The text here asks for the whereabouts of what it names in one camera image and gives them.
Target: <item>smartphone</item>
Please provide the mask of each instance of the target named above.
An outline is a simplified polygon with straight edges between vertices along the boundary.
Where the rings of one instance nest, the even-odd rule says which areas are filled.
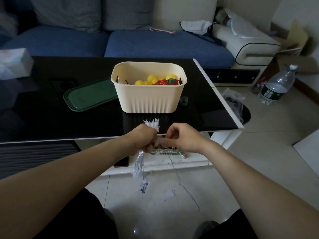
[[[125,168],[129,166],[129,160],[130,157],[125,157],[123,159],[121,159],[120,161],[118,161],[116,164],[114,164],[114,168]]]

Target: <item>tissue box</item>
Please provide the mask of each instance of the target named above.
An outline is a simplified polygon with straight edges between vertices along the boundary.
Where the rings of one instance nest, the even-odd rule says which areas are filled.
[[[30,76],[33,62],[25,48],[0,50],[0,80]]]

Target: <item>large water bottle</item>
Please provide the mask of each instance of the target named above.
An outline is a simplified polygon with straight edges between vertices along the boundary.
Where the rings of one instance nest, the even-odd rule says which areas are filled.
[[[295,81],[297,65],[291,65],[285,71],[281,71],[272,77],[261,89],[258,99],[267,105],[275,104],[289,91]]]

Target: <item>plastic storage bin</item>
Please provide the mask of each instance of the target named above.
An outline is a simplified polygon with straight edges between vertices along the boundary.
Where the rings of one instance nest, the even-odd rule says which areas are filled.
[[[149,75],[166,77],[175,74],[181,85],[127,85],[145,81]],[[172,113],[176,110],[187,78],[184,69],[176,64],[123,62],[115,65],[111,75],[122,110],[127,113]]]

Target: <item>forearm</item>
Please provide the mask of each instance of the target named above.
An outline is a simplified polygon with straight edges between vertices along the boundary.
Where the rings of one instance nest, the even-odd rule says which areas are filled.
[[[0,181],[0,237],[32,238],[86,185],[126,157],[126,136]]]
[[[259,238],[318,238],[319,212],[221,146],[203,150]]]

